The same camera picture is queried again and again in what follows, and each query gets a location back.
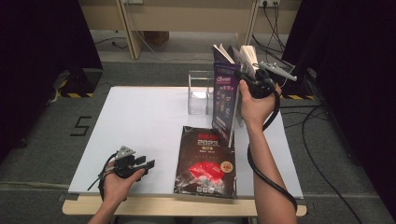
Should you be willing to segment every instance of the standing book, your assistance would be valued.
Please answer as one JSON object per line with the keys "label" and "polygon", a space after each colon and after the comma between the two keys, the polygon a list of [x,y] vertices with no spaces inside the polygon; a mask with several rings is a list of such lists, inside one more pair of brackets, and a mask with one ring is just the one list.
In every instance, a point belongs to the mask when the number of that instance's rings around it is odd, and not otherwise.
{"label": "standing book", "polygon": [[233,129],[239,98],[239,79],[236,72],[239,63],[214,62],[213,119],[212,127],[227,147],[233,147]]}
{"label": "standing book", "polygon": [[174,193],[236,199],[234,149],[213,129],[183,126]]}

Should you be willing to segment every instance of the transparent box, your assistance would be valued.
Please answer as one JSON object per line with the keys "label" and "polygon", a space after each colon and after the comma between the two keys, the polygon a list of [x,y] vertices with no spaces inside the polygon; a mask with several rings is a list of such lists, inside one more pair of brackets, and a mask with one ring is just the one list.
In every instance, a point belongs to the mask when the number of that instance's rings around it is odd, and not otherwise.
{"label": "transparent box", "polygon": [[213,114],[213,71],[189,72],[189,114]]}

